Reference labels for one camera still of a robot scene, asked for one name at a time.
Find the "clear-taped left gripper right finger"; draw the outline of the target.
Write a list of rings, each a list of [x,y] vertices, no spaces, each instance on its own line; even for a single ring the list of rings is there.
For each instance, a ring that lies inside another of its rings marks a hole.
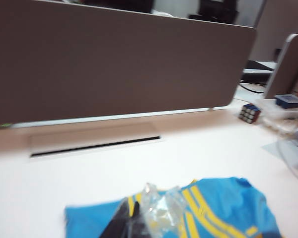
[[[141,196],[128,222],[128,237],[164,238],[171,234],[179,238],[185,234],[183,216],[187,202],[180,187],[159,191],[156,185],[146,183]]]

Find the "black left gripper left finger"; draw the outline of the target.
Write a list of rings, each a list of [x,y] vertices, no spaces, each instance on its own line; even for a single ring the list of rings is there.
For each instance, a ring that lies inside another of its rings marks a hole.
[[[134,211],[130,216],[130,208],[128,200],[124,199],[105,230],[100,235],[100,238],[139,238],[140,226],[137,224],[140,215],[139,202],[132,203]]]

